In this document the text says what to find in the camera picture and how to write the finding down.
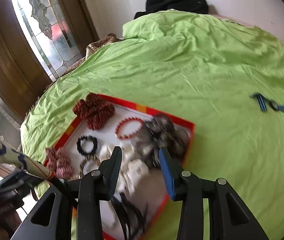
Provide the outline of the white patterned sleeve forearm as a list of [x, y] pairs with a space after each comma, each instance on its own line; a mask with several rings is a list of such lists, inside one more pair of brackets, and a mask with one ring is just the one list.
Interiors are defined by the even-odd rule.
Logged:
[[5, 146], [0, 141], [0, 164], [12, 164], [23, 169], [29, 174], [45, 179], [52, 180], [55, 177], [53, 171], [49, 170], [41, 163], [32, 160], [27, 155], [14, 150], [11, 147]]

